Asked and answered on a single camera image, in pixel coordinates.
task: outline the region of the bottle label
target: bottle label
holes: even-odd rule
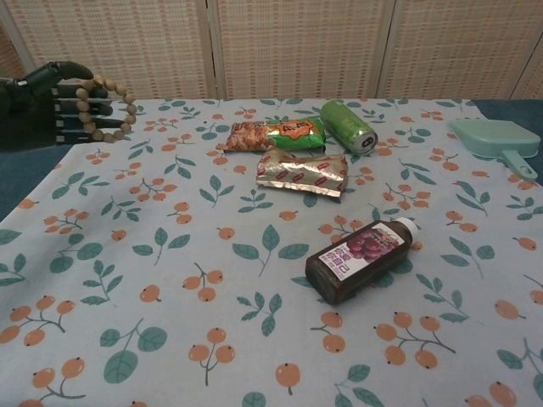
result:
[[[372,262],[380,259],[404,240],[383,223],[358,233],[339,246],[319,256],[319,259],[343,281]]]

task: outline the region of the woven panel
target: woven panel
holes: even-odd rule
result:
[[[0,26],[0,78],[20,78],[23,75],[24,70],[19,57]]]
[[[214,95],[197,0],[5,1],[38,66],[73,60],[126,83],[138,98]]]
[[[518,88],[513,93],[513,97],[520,99],[543,99],[543,37],[526,66],[526,70],[518,83]]]
[[[229,98],[374,93],[387,2],[216,1]]]
[[[541,0],[399,0],[379,97],[509,98],[539,38]]]

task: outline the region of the gold foil packet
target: gold foil packet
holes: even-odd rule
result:
[[[257,185],[315,192],[329,197],[340,197],[347,182],[348,166],[344,155],[296,158],[275,148],[262,156],[257,168]]]

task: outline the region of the teal plastic object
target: teal plastic object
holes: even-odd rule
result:
[[[537,179],[537,172],[523,159],[537,155],[541,138],[536,134],[505,120],[459,119],[449,126],[473,154],[500,158],[524,180]]]

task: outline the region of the green snack bag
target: green snack bag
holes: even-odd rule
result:
[[[326,137],[318,118],[234,123],[225,151],[301,150],[324,148]]]

